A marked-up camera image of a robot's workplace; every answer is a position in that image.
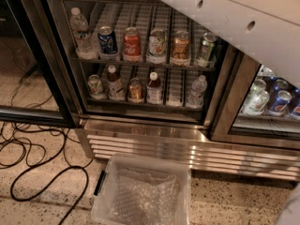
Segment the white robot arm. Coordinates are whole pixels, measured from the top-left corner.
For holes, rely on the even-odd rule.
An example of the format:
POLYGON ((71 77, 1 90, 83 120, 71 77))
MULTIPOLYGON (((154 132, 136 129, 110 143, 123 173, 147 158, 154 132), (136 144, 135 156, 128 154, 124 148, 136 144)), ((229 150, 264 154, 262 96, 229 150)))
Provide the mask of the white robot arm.
POLYGON ((209 145, 242 153, 240 172, 296 178, 299 124, 242 118, 238 112, 261 66, 292 85, 300 82, 300 0, 160 0, 216 33, 239 51, 209 145))

